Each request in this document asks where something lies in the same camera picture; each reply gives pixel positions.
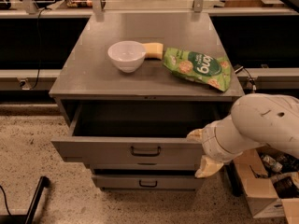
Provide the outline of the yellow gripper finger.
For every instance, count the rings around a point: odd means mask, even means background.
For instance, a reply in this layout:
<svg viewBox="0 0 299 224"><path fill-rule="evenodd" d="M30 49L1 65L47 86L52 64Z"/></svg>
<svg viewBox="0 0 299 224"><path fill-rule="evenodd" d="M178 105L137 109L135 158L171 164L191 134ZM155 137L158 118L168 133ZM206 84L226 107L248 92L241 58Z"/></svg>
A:
<svg viewBox="0 0 299 224"><path fill-rule="evenodd" d="M196 178L206 178L216 174L221 167L222 162L214 161L208 155L203 155L200 162L199 169L195 172Z"/></svg>
<svg viewBox="0 0 299 224"><path fill-rule="evenodd" d="M202 129L195 129L189 132L186 138L190 141L201 143L203 141L203 130Z"/></svg>

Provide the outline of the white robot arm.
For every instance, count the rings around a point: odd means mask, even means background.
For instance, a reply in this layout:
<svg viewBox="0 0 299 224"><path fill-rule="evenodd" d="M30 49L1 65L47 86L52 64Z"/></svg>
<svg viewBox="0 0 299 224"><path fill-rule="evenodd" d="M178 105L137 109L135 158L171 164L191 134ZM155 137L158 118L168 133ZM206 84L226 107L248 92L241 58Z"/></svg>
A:
<svg viewBox="0 0 299 224"><path fill-rule="evenodd" d="M216 174L244 151L269 146L299 158L299 99L252 93L237 99L230 114L187 134L202 145L197 178Z"/></svg>

